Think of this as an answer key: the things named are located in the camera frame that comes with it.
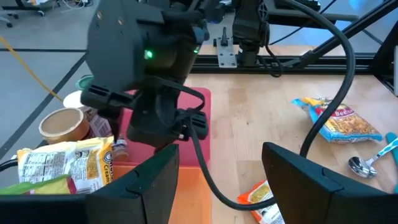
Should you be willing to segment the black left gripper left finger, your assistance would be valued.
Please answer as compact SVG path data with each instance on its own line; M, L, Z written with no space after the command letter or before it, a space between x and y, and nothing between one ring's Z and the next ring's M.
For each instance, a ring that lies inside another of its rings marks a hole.
M1 223L166 224L178 166L179 148L172 144L92 194L5 195Z

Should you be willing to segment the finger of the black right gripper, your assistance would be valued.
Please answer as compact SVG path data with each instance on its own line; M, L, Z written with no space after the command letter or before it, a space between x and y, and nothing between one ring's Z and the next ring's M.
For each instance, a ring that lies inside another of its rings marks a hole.
M116 144L119 139L120 134L120 123L122 120L122 114L117 114L114 118L109 119L109 126L111 128L111 133L114 137L114 143Z

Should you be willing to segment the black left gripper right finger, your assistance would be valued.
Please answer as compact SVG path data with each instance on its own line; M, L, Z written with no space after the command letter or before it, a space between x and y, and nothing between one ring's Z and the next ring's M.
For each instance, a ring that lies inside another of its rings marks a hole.
M362 184L271 142L262 163L286 223L397 224L397 195Z

